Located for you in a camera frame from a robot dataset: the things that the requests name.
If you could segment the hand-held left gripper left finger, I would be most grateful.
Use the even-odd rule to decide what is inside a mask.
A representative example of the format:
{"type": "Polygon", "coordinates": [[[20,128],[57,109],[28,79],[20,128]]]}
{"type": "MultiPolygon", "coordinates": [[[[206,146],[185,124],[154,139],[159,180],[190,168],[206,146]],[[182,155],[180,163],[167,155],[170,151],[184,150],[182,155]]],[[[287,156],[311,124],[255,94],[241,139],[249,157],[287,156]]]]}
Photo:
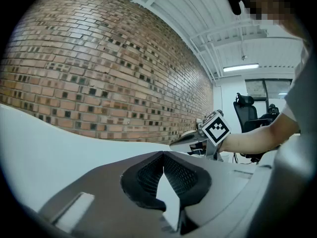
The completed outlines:
{"type": "Polygon", "coordinates": [[[75,238],[176,238],[164,219],[157,188],[168,152],[152,152],[96,167],[59,191],[40,209],[41,217],[75,238]]]}

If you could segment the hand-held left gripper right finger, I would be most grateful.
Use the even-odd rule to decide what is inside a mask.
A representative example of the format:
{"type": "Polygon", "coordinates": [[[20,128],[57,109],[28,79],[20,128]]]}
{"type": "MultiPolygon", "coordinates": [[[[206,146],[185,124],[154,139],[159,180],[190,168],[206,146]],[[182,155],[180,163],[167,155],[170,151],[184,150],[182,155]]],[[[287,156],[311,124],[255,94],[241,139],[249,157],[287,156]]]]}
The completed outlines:
{"type": "Polygon", "coordinates": [[[164,153],[164,172],[180,199],[175,228],[164,235],[247,235],[254,211],[252,165],[210,161],[175,152],[164,153]]]}

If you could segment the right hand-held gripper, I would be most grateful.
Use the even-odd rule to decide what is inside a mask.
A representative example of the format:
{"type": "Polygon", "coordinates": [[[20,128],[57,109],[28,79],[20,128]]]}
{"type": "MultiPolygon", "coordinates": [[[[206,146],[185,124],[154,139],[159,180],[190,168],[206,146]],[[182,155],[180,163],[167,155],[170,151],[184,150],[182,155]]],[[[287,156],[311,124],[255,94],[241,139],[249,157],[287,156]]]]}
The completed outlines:
{"type": "Polygon", "coordinates": [[[170,149],[184,153],[201,153],[203,150],[206,159],[223,161],[218,151],[224,139],[231,133],[223,112],[213,111],[197,122],[197,127],[198,130],[187,131],[170,143],[170,149]]]}

